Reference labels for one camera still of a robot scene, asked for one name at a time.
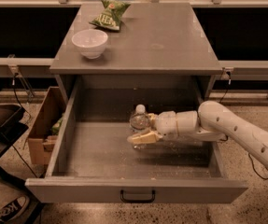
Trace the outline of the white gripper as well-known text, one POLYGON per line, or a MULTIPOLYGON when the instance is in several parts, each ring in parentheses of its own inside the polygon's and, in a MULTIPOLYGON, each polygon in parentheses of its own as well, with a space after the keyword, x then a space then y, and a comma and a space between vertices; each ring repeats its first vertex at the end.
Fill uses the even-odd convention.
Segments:
POLYGON ((160 115, 149 113, 150 124, 156 131, 136 133, 127 138, 132 145, 154 144, 164 138, 178 138, 195 134, 199 130, 198 114, 196 111, 178 112, 167 111, 160 115))

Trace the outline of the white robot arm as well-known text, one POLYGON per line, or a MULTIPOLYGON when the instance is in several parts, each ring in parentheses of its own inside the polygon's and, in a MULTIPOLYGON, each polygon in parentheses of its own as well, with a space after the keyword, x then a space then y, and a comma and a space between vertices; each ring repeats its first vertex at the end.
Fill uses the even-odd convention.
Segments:
POLYGON ((238 117, 224 105, 206 101, 196 111, 149 113, 138 105, 130 117, 134 146, 170 141, 219 141, 230 137, 268 169, 268 132, 238 117))

